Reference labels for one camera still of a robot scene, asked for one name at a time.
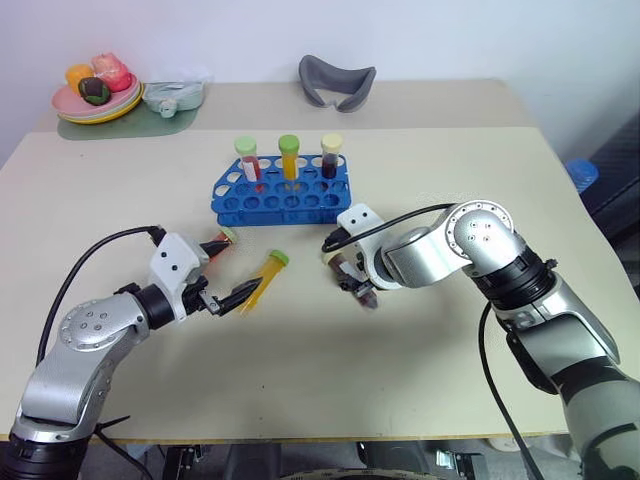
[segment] robotic arm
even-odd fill
[[[115,368],[133,347],[150,330],[197,310],[224,315],[259,285],[261,279],[250,280],[223,300],[207,293],[202,271],[228,245],[199,245],[177,233],[164,234],[151,260],[147,287],[129,284],[64,316],[55,345],[27,383],[2,480],[77,478]]]
[[[359,236],[354,263],[371,287],[420,288],[462,269],[491,302],[529,381],[562,397],[585,478],[640,478],[640,383],[617,368],[611,334],[552,271],[555,262],[542,262],[526,245],[504,208],[476,200],[399,238],[384,229],[362,235],[382,224],[358,204],[338,217],[332,234]]]

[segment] beige tabletop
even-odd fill
[[[234,160],[239,134],[273,154],[282,133],[295,133],[302,153],[316,153],[323,133],[340,131],[354,203],[386,218],[444,201],[503,204],[610,329],[626,373],[640,376],[640,304],[562,164],[500,82],[379,83],[350,115],[307,105],[295,85],[214,85],[190,129],[155,138],[68,141],[54,119],[45,117],[0,171],[0,434],[11,428],[42,323],[77,257],[142,224],[211,238],[211,187]],[[506,433],[478,357],[484,299],[474,284],[458,272],[430,288],[382,292],[379,309],[364,311],[321,262],[332,229],[238,229],[239,244],[207,272],[213,291],[249,278],[272,248],[289,255],[289,266],[250,315],[199,313],[137,347],[117,370],[102,416],[132,418],[111,435],[179,443]],[[152,252],[144,237],[104,248],[61,311],[144,284]],[[493,321],[487,336],[520,429],[565,431],[560,400],[527,382]]]

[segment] yellow test tube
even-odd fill
[[[298,178],[298,151],[300,150],[300,141],[295,135],[283,135],[278,140],[278,147],[282,154],[282,170],[284,178],[287,180],[296,180]]]
[[[269,257],[267,257],[267,261],[264,262],[264,265],[262,265],[255,275],[251,276],[251,278],[262,277],[262,282],[260,282],[258,288],[254,290],[251,296],[247,298],[247,301],[244,302],[242,307],[240,307],[241,313],[247,313],[256,306],[260,295],[262,295],[262,293],[267,289],[271,280],[273,280],[273,277],[275,277],[280,270],[286,267],[288,263],[289,257],[287,257],[283,252],[280,250],[271,250]]]

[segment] test tube rack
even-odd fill
[[[351,205],[347,160],[338,157],[335,178],[322,177],[320,155],[298,156],[298,178],[284,178],[282,157],[258,156],[261,179],[247,181],[240,159],[213,186],[211,209],[228,227],[336,223]]]

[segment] stacked plates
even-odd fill
[[[91,105],[80,95],[74,93],[69,85],[65,85],[51,99],[51,104],[58,116],[73,123],[91,125],[108,122],[121,117],[142,99],[144,85],[132,75],[131,86],[121,92],[111,94],[111,99],[104,105]]]

